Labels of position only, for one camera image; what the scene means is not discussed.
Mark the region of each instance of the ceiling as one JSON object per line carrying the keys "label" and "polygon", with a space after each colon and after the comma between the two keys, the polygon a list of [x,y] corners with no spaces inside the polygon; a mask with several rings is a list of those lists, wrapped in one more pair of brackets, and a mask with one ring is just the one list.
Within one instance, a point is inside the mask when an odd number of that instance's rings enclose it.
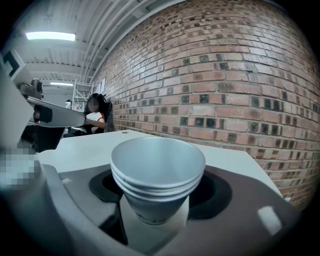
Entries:
{"label": "ceiling", "polygon": [[[38,0],[20,17],[4,49],[15,49],[43,82],[89,83],[113,47],[137,24],[184,0]],[[75,41],[28,40],[26,32],[74,33]]]}

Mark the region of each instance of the fluorescent light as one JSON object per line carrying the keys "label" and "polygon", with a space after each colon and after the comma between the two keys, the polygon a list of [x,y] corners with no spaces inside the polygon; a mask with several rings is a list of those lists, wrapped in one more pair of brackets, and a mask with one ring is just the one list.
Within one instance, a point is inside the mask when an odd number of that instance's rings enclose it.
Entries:
{"label": "fluorescent light", "polygon": [[29,40],[33,39],[59,39],[74,41],[76,39],[75,34],[61,33],[61,32],[49,32],[49,31],[39,31],[39,32],[29,32],[25,33]]}
{"label": "fluorescent light", "polygon": [[65,83],[65,82],[50,82],[52,86],[73,86],[72,83]]}

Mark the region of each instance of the white countertop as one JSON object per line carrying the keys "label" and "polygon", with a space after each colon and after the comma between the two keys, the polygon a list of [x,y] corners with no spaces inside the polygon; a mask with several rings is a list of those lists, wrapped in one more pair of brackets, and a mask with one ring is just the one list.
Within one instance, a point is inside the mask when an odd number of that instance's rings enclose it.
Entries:
{"label": "white countertop", "polygon": [[[85,170],[110,165],[110,154],[118,144],[153,135],[133,130],[99,133],[93,135],[63,138],[55,150],[38,154],[42,164],[55,167],[58,173]],[[202,151],[205,163],[229,172],[257,179],[281,195],[265,171],[245,151],[193,144]]]}

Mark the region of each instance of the black hair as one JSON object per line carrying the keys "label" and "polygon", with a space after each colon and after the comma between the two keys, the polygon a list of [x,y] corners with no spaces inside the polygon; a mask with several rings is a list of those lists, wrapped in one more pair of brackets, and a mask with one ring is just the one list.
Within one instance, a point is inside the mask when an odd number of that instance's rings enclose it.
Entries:
{"label": "black hair", "polygon": [[98,111],[97,112],[102,112],[103,114],[105,114],[105,106],[106,106],[106,101],[105,101],[105,98],[103,97],[102,94],[98,94],[98,93],[93,93],[90,95],[88,101],[86,102],[86,105],[85,105],[85,108],[84,108],[84,114],[85,115],[88,115],[90,114],[90,110],[89,110],[89,102],[92,101],[93,99],[96,99],[98,101],[98,105],[99,105],[99,108],[98,108]]}

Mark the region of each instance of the white machine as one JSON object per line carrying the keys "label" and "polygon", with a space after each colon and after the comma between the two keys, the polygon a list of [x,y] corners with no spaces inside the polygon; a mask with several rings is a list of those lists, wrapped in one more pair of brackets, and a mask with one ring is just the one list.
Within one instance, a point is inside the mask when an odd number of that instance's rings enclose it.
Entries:
{"label": "white machine", "polygon": [[[32,82],[14,50],[1,62],[0,195],[21,228],[48,252],[257,255],[267,252],[299,220],[300,214],[264,183],[206,166],[189,195],[186,225],[148,251],[134,250],[125,229],[131,209],[122,201],[123,192],[109,169],[58,173],[52,166],[42,166],[35,154],[55,149],[65,127],[85,123],[84,114],[42,101],[41,82]],[[93,195],[98,198],[94,208]],[[111,206],[108,211],[99,210],[106,204]]]}

